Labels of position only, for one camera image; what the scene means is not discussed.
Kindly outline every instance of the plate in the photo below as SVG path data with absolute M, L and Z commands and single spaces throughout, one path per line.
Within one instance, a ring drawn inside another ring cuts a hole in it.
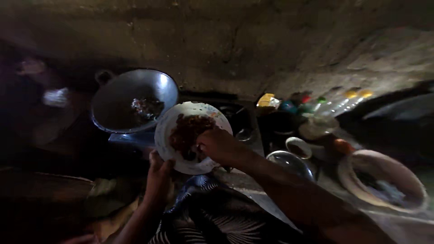
M 155 145 L 163 160 L 166 161 L 174 158 L 176 160 L 175 170 L 187 175 L 201 175 L 211 172 L 214 167 L 220 165 L 212 161 L 209 157 L 206 157 L 200 163 L 197 163 L 197 160 L 188 161 L 170 146 L 169 137 L 172 133 L 172 129 L 177 125 L 176 120 L 179 114 L 184 114 L 184 116 L 202 115 L 211 117 L 216 121 L 218 127 L 228 131 L 232 135 L 232 128 L 229 121 L 217 108 L 199 102 L 183 102 L 177 104 L 170 108 L 158 121 L 155 130 Z

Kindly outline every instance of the wok handle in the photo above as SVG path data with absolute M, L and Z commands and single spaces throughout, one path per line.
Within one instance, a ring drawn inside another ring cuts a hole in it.
M 106 85 L 114 77 L 116 77 L 116 75 L 109 69 L 100 69 L 95 72 L 95 81 L 99 86 Z

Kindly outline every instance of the patterned fabric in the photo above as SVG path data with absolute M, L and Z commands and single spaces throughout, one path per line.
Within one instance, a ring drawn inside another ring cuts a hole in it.
M 191 177 L 150 244 L 311 243 L 244 194 L 210 175 Z

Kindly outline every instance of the green bottle cap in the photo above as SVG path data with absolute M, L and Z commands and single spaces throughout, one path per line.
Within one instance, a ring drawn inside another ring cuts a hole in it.
M 325 97 L 321 96 L 321 97 L 318 98 L 317 101 L 318 101 L 318 103 L 326 103 L 327 99 Z

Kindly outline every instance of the gas stove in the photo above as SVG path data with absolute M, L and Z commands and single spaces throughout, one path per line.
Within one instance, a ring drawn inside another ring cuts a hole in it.
M 253 151 L 264 156 L 261 135 L 255 115 L 255 104 L 248 101 L 180 96 L 180 102 L 203 102 L 220 110 L 228 119 L 233 135 Z M 155 148 L 155 128 L 132 134 L 111 134 L 109 143 L 125 153 L 148 153 Z

